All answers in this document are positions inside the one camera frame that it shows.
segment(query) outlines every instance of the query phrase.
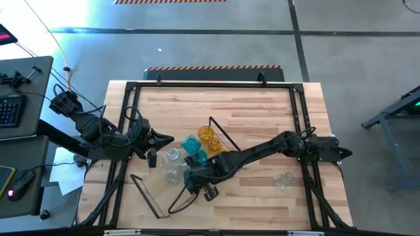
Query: keyboard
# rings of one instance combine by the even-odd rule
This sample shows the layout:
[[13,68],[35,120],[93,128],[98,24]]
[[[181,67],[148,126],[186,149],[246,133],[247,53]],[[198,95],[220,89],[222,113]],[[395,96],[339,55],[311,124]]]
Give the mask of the keyboard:
[[25,101],[23,94],[0,96],[0,128],[19,126]]

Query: black desk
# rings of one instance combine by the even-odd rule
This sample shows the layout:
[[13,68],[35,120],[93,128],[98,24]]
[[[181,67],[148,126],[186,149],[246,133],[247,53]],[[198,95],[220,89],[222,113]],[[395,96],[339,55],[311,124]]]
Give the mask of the black desk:
[[[48,142],[46,136],[0,142],[0,165],[16,169],[11,183],[20,171],[44,165]],[[19,201],[8,200],[6,193],[0,196],[0,218],[39,214],[43,196],[43,188],[41,188],[43,169],[37,168],[34,172],[36,174],[35,179]]]
[[[42,73],[35,73],[31,77],[30,84],[22,84],[18,88],[20,92],[32,92],[45,95],[48,80],[53,66],[52,56],[40,56],[35,58],[22,58],[13,60],[0,60],[0,72],[12,76],[14,71],[19,71],[27,77],[32,72],[32,66],[37,66]],[[0,95],[13,92],[7,85],[0,85]],[[54,128],[52,125],[40,119],[44,97],[36,94],[26,94],[26,106],[20,120],[19,127],[0,129],[0,140],[7,138],[20,138],[33,135],[46,135],[49,139],[73,152],[87,157],[88,151],[80,147],[80,142],[69,137],[67,134]]]

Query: red light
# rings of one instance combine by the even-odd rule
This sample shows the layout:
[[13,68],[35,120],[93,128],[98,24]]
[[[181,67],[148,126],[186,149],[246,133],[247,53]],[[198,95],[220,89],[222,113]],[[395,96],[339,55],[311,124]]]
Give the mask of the red light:
[[0,35],[0,39],[8,39],[11,37],[10,35]]

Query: table leg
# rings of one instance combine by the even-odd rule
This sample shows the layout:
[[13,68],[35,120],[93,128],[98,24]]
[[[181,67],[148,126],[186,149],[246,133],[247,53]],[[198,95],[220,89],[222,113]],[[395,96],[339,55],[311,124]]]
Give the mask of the table leg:
[[48,124],[43,120],[39,120],[37,135],[46,135],[49,137],[50,141],[56,143],[57,145],[68,149],[69,151],[80,154],[84,157],[88,156],[88,149],[81,147],[80,142],[76,139],[64,134],[63,132],[56,129],[54,126]]

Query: orange and black hazard stripe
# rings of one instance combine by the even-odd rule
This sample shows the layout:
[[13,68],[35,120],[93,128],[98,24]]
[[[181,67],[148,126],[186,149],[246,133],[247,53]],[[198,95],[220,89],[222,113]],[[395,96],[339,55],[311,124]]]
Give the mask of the orange and black hazard stripe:
[[198,70],[198,69],[281,69],[281,66],[169,66],[147,68],[147,71],[165,71],[165,70]]
[[267,66],[169,66],[153,67],[144,71],[143,79],[191,81],[256,81],[263,72],[267,81],[284,82],[283,69]]
[[147,4],[147,3],[214,3],[226,0],[114,0],[114,4]]

